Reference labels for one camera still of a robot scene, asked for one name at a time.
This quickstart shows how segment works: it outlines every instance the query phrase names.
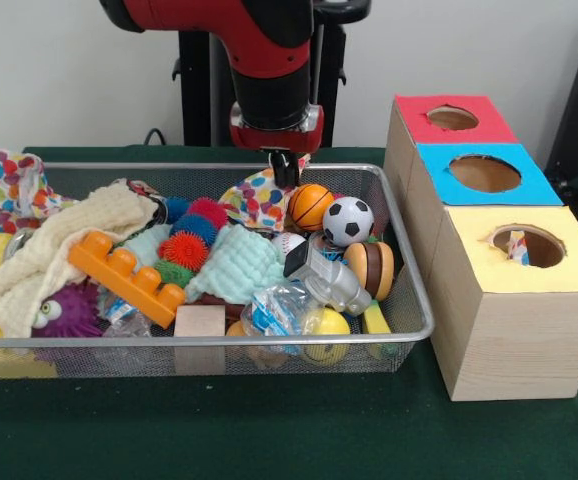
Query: metal wire basket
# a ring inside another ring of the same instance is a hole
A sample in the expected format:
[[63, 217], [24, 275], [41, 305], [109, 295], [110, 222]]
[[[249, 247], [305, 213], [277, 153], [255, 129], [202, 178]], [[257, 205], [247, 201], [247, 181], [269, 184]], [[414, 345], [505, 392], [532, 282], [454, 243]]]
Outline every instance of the metal wire basket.
[[[50, 185], [73, 198], [84, 198], [119, 177], [144, 180], [166, 196], [219, 198], [259, 169], [253, 164], [46, 164]], [[356, 321], [351, 322], [351, 335], [191, 338], [173, 337], [172, 328], [154, 327], [151, 338], [0, 339], [0, 378], [395, 372], [415, 342], [431, 335], [434, 321], [386, 177], [372, 165], [329, 164], [309, 167], [303, 181], [366, 201], [376, 230], [400, 253], [404, 266], [381, 302], [391, 334], [362, 334]], [[286, 345], [302, 353], [278, 353]], [[314, 362], [309, 355], [313, 349], [319, 349], [319, 357], [344, 355], [333, 364]]]

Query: cardboard box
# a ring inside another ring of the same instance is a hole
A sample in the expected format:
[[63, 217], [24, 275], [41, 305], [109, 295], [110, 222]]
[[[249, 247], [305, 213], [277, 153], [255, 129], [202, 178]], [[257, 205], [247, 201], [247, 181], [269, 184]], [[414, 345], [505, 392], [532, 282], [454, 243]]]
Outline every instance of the cardboard box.
[[522, 145], [418, 145], [403, 218], [424, 280], [431, 271], [444, 205], [562, 202]]
[[[533, 264], [507, 259], [527, 232]], [[578, 222], [565, 207], [447, 207], [429, 296], [433, 346], [452, 400], [574, 397]]]
[[418, 144], [518, 143], [487, 97], [397, 96], [393, 102], [384, 171], [400, 205]]

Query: soccer ball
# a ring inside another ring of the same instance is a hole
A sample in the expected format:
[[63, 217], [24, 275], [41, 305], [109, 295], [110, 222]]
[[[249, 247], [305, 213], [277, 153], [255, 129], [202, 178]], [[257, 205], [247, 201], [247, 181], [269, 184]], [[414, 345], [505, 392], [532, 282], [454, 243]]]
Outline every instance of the soccer ball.
[[373, 212], [369, 205], [355, 197], [333, 202], [323, 219], [325, 236], [339, 247], [364, 242], [373, 230]]

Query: orange basketball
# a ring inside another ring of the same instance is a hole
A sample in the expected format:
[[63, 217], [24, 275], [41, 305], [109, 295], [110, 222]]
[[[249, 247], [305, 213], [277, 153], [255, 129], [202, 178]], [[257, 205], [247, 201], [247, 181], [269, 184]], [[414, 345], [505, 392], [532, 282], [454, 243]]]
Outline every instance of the orange basketball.
[[315, 183], [303, 185], [289, 200], [289, 216], [294, 223], [308, 232], [322, 230], [322, 218], [334, 201], [333, 193]]

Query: red box top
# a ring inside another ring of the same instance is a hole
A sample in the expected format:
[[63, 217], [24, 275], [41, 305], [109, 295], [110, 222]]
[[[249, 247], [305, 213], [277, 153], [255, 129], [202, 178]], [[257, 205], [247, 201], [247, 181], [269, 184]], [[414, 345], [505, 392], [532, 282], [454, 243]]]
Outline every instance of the red box top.
[[396, 96], [396, 102], [416, 143], [518, 143], [488, 97]]

